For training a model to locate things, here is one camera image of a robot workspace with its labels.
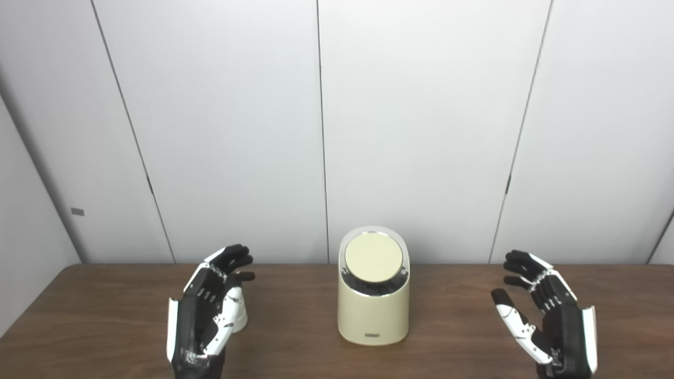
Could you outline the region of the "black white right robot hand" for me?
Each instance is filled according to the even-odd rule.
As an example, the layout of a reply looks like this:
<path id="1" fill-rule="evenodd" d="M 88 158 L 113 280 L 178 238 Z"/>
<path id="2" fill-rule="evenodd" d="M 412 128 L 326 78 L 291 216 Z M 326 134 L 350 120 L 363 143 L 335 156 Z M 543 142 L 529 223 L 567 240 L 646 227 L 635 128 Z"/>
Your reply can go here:
<path id="1" fill-rule="evenodd" d="M 496 310 L 518 345 L 534 360 L 539 378 L 592 378 L 599 367 L 596 309 L 581 308 L 553 265 L 534 254 L 505 255 L 506 285 L 526 290 L 542 313 L 538 328 L 503 288 L 491 291 Z"/>

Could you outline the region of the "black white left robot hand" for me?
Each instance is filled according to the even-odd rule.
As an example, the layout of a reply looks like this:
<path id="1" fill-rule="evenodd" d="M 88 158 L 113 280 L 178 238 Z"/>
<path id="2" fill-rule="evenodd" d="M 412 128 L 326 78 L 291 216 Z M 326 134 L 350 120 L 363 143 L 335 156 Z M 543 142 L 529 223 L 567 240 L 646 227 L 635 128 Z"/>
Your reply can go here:
<path id="1" fill-rule="evenodd" d="M 183 288 L 168 301 L 166 357 L 176 378 L 221 378 L 226 344 L 248 324 L 243 283 L 255 274 L 250 249 L 235 244 L 202 261 Z"/>

